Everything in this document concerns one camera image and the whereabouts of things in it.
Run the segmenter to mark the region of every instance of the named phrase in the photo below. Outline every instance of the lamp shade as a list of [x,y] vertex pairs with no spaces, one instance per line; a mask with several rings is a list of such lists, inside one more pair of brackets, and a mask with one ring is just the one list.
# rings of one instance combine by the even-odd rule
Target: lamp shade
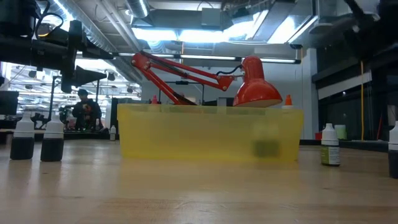
[[278,90],[264,79],[262,62],[257,56],[248,56],[242,63],[243,85],[234,99],[234,106],[266,108],[282,102]]

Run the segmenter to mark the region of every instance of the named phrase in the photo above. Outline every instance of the person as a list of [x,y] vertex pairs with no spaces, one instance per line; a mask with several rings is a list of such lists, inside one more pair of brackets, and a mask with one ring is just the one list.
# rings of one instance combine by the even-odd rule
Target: person
[[99,128],[101,129],[102,112],[100,106],[93,99],[88,98],[88,92],[84,89],[79,89],[77,95],[81,101],[72,110],[72,115],[76,118],[75,129],[93,129],[96,126],[97,119],[99,119]]

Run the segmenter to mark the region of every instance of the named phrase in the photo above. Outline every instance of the translucent yellow container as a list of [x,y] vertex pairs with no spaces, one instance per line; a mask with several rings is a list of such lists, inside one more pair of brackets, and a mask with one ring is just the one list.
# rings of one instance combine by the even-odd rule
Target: translucent yellow container
[[119,104],[125,158],[295,161],[302,110]]

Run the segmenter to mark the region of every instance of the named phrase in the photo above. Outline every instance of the workbench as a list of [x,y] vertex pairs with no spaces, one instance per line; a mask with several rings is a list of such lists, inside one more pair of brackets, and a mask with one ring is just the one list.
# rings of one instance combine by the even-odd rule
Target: workbench
[[320,165],[121,159],[118,142],[65,141],[62,162],[10,161],[0,146],[0,223],[397,223],[387,154],[341,150]]

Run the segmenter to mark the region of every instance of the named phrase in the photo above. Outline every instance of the red desk lamp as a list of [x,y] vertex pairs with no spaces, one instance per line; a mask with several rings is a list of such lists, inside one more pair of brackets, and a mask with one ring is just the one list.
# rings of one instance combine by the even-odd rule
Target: red desk lamp
[[257,56],[248,56],[242,63],[243,85],[234,99],[234,106],[266,108],[282,102],[278,90],[264,79],[262,62]]
[[[176,105],[196,105],[184,96],[175,92],[166,82],[161,80],[150,68],[154,67],[165,72],[196,81],[198,83],[208,85],[219,90],[226,91],[232,81],[234,75],[217,75],[201,71],[186,65],[182,65],[171,60],[156,57],[146,52],[139,52],[132,57],[132,66],[140,70],[145,77],[153,82],[160,90],[162,90]],[[234,99],[234,106],[248,107],[268,107],[282,102],[279,92],[270,83],[264,80],[264,72],[262,70],[262,62],[257,56],[249,56],[243,60],[243,64],[236,67],[233,71],[243,67],[245,71],[244,83],[238,91]],[[184,72],[186,71],[212,78],[215,82],[210,82],[202,78],[198,78]]]

